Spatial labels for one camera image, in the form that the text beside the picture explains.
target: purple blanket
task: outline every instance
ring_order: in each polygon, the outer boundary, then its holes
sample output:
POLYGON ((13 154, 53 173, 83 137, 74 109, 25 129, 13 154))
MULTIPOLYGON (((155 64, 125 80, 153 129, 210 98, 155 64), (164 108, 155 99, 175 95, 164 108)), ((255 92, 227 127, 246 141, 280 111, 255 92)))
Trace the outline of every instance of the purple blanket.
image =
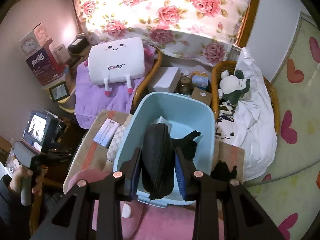
MULTIPOLYGON (((148 44, 143 44, 145 58, 145 75, 149 73, 154 64, 156 49, 148 44)), ((90 81, 88 67, 84 62, 78 66, 76 78, 76 108, 75 114, 81 128, 89 129, 97 115, 103 109, 130 113, 133 96, 136 88, 144 77, 132 80, 133 93, 128 94, 126 82, 111 83, 111 95, 104 94, 104 85, 93 85, 90 81)))

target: light blue plastic basin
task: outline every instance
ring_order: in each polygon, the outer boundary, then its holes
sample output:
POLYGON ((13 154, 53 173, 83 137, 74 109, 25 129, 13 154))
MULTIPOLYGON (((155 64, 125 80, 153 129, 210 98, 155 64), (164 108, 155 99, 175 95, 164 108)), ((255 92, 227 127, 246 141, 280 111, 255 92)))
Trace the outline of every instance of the light blue plastic basin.
MULTIPOLYGON (((160 116, 171 125, 171 138, 183 138, 193 130, 201 132, 197 137, 196 156, 193 163, 197 170, 210 175, 213 150, 215 120, 212 110, 204 103, 179 94, 153 92, 148 94, 139 104, 123 137, 116 155, 113 170, 118 171, 123 162, 132 158, 134 149, 142 147, 146 128, 160 116)), ((188 205, 180 193, 176 177, 172 193, 162 199, 149 200, 149 193, 143 188, 141 176, 137 190, 138 200, 151 205, 166 207, 167 204, 188 205)))

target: pillow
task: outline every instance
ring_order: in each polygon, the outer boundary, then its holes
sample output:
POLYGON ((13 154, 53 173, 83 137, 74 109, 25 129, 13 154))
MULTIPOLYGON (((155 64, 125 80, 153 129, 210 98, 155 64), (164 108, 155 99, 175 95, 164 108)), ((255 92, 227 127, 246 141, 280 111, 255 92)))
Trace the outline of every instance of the pillow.
POLYGON ((124 136, 124 133, 126 130, 127 130, 127 127, 125 125, 120 125, 116 130, 116 133, 112 138, 112 141, 110 143, 110 146, 107 152, 107 159, 109 161, 112 161, 112 162, 115 161, 117 152, 119 150, 119 145, 122 142, 122 137, 124 136))

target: copper screw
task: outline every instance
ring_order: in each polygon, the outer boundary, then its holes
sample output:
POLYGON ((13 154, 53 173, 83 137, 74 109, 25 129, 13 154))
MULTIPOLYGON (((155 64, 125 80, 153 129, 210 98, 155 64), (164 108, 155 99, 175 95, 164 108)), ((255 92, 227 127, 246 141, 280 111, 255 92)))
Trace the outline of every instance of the copper screw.
POLYGON ((79 187, 84 187, 85 185, 87 185, 87 182, 84 179, 81 179, 77 182, 77 185, 79 187))
POLYGON ((113 176, 115 178, 120 178, 120 177, 122 177, 122 172, 121 171, 116 171, 116 172, 113 173, 113 176))
POLYGON ((230 184, 231 184, 232 186, 238 186, 238 185, 239 185, 239 180, 237 180, 237 179, 232 179, 232 180, 230 180, 230 184))
POLYGON ((197 178, 200 178, 200 177, 203 176, 203 172, 202 172, 202 171, 195 171, 195 172, 193 173, 193 175, 194 175, 195 177, 197 177, 197 178))

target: black sleeve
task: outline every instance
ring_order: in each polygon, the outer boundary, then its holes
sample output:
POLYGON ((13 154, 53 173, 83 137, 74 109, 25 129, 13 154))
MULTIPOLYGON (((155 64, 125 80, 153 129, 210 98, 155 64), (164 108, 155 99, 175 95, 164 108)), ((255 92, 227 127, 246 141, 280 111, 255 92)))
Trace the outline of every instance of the black sleeve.
POLYGON ((10 182, 9 175, 0 181, 0 236, 5 236, 4 240, 28 240, 31 206, 23 206, 20 196, 8 190, 10 182))

